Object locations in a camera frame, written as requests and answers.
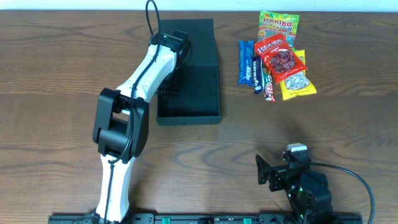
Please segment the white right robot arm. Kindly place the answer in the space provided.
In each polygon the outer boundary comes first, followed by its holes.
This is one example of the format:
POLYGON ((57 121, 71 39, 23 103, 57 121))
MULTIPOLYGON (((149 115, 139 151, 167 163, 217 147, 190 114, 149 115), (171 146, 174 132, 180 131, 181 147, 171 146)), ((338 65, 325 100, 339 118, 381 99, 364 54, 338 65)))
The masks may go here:
POLYGON ((258 184, 283 190, 299 223, 341 223, 332 210, 326 175, 311 170, 308 152, 286 150, 283 156, 287 164, 272 166, 256 155, 258 184))

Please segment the dark green gift box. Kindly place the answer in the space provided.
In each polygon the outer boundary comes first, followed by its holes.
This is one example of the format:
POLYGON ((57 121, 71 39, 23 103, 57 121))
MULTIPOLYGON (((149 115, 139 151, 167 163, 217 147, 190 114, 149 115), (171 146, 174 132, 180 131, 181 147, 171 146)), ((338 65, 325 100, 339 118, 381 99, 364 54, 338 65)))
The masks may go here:
POLYGON ((160 25, 166 34, 176 30, 187 33, 191 46, 172 75, 176 91, 158 96, 158 125, 218 124, 219 62, 213 19, 167 19, 160 25))

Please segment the blue cookie packet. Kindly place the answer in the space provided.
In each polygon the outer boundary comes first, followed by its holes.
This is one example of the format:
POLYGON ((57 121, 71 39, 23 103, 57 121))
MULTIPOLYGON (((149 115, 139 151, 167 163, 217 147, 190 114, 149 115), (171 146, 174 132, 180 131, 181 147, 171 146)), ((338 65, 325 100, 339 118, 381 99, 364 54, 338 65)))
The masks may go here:
POLYGON ((239 40, 239 79, 238 85, 253 86, 252 60, 254 40, 239 40))

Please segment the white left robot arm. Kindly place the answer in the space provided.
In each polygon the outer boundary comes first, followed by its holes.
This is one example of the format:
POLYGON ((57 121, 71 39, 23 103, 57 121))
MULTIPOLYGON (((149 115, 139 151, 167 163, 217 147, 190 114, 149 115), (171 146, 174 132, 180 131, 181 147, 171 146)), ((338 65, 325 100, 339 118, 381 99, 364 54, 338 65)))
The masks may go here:
POLYGON ((93 223, 122 223, 129 210, 129 183, 135 159, 149 135, 149 103, 179 69, 191 47, 186 32, 151 36, 146 56, 115 90, 98 97, 93 142, 101 155, 103 177, 93 223))

